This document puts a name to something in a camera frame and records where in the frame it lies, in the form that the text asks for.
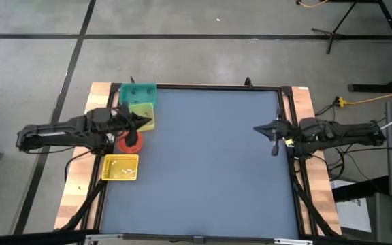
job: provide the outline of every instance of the concrete floor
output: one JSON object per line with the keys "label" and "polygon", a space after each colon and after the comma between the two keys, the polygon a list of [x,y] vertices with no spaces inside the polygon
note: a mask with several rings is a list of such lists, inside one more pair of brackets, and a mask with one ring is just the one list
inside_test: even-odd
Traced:
{"label": "concrete floor", "polygon": [[[385,1],[392,15],[392,1]],[[275,0],[97,0],[88,33],[304,34],[332,30],[348,3],[314,9]],[[0,0],[0,33],[79,33],[88,0]],[[358,4],[339,30],[389,35],[379,7]],[[75,40],[0,40],[0,235],[8,234],[35,160],[18,152],[16,133],[47,123],[56,103]],[[83,113],[91,82],[172,82],[307,86],[315,110],[336,95],[349,101],[377,96],[350,93],[347,84],[384,84],[392,79],[392,42],[251,40],[86,40],[73,73],[61,120]],[[381,119],[383,101],[337,110],[340,123]],[[330,119],[331,112],[322,118]],[[26,232],[51,231],[63,191],[64,164],[72,152],[48,157]],[[325,151],[328,162],[337,159]],[[361,170],[387,173],[384,151],[358,152]],[[348,161],[344,176],[364,180]]]}

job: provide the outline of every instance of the yellow cable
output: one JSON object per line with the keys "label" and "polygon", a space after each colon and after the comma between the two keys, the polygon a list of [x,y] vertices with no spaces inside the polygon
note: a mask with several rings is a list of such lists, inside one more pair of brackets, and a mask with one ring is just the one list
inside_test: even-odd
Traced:
{"label": "yellow cable", "polygon": [[298,1],[298,3],[304,7],[308,7],[308,8],[313,8],[313,7],[317,7],[319,5],[322,5],[324,3],[326,3],[328,0],[324,0],[323,2],[317,3],[316,5],[306,5],[304,3],[302,3],[301,1]]}
{"label": "yellow cable", "polygon": [[343,102],[344,102],[344,105],[359,105],[359,104],[362,104],[362,103],[367,103],[367,102],[371,102],[371,101],[376,101],[376,100],[378,100],[378,99],[384,99],[384,98],[388,98],[388,97],[392,97],[392,94],[390,94],[390,95],[384,95],[384,96],[379,96],[379,97],[376,97],[376,98],[373,98],[373,99],[366,99],[366,100],[358,101],[358,102],[348,102],[348,101],[343,101]]}

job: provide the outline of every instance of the yellow basket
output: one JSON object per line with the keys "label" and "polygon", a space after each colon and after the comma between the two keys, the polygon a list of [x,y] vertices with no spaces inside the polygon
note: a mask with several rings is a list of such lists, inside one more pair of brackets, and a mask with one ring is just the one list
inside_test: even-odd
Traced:
{"label": "yellow basket", "polygon": [[153,130],[155,128],[154,106],[152,103],[130,105],[129,109],[139,116],[150,118],[151,121],[140,127],[137,131]]}
{"label": "yellow basket", "polygon": [[103,180],[136,180],[139,155],[108,154],[103,160]]}

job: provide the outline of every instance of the blue table surface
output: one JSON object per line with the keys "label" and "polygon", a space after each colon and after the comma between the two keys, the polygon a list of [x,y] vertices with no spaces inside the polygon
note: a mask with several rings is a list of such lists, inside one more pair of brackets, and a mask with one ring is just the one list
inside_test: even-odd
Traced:
{"label": "blue table surface", "polygon": [[158,90],[137,180],[108,183],[101,233],[298,238],[285,148],[272,157],[253,130],[277,107],[272,91]]}

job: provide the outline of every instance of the teal basket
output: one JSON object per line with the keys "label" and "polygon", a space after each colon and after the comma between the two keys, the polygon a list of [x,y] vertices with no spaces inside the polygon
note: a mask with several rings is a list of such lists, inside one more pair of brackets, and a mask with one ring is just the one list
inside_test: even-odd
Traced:
{"label": "teal basket", "polygon": [[139,103],[152,103],[155,107],[157,104],[157,85],[149,84],[122,84],[120,86],[119,102],[135,105]]}

